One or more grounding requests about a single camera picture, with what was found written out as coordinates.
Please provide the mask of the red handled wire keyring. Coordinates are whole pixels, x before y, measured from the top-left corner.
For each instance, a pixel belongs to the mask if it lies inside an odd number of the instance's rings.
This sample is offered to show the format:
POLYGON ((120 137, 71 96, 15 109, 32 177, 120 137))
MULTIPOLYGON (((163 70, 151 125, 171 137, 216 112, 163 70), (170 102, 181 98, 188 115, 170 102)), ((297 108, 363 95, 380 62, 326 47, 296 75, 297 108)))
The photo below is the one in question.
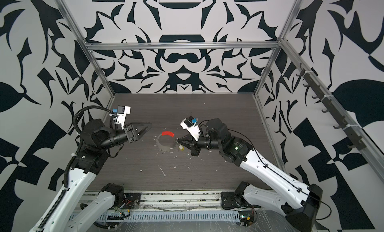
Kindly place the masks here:
POLYGON ((154 136, 153 140, 155 147, 162 154, 173 153, 178 148, 175 134, 169 131, 161 132, 158 136, 154 136))

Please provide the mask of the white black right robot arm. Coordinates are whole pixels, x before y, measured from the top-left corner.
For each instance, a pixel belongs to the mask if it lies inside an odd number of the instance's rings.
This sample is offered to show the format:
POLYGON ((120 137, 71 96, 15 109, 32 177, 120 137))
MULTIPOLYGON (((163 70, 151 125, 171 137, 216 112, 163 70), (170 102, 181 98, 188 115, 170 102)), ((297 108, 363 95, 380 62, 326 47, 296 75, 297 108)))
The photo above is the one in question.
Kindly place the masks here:
POLYGON ((208 120, 205 133, 193 117, 183 119, 180 125, 188 134, 178 139, 178 144, 188 148, 192 156, 199 156, 202 149, 216 150, 227 162, 251 173, 271 188, 263 190, 242 182, 236 190, 240 199, 249 206, 279 213, 300 232, 313 230, 323 204, 323 190, 318 185, 307 185, 286 174, 265 159, 244 135, 233 136, 232 130, 220 119, 208 120))

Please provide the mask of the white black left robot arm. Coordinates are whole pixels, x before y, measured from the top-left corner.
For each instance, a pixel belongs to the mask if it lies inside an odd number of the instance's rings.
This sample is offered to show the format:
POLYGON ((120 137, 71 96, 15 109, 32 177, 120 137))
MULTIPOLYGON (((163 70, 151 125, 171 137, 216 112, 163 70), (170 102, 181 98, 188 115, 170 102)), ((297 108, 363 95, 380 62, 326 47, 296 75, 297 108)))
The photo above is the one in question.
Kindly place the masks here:
POLYGON ((125 199, 124 188, 116 184, 104 186, 96 199, 87 205, 77 216, 72 214, 84 192, 95 180, 108 159, 114 158, 111 149, 122 148, 125 143, 139 141, 151 128, 151 123, 125 124, 129 106, 117 109, 90 105, 73 115, 73 127, 80 136, 80 143, 64 172, 64 184, 43 214, 31 228, 32 232, 86 232, 96 220, 110 208, 120 208, 125 199), (101 119, 91 120, 79 128, 79 117, 86 111, 99 109, 110 116, 110 125, 105 126, 101 119))

